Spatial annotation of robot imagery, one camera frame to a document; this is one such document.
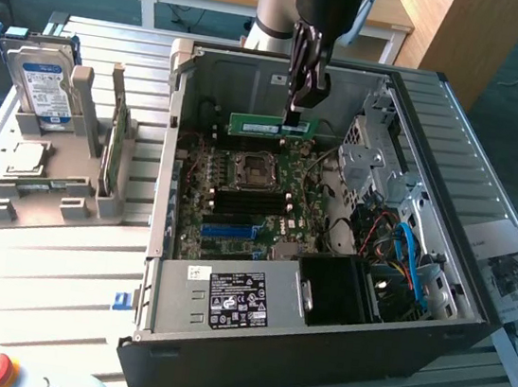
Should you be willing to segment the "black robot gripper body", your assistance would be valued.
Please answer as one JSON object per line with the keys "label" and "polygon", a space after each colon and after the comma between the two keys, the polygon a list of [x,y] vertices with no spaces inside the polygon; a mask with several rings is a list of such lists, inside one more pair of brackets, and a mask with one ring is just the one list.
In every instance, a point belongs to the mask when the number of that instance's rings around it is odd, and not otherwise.
{"label": "black robot gripper body", "polygon": [[375,0],[295,0],[300,19],[321,36],[323,45],[350,44]]}

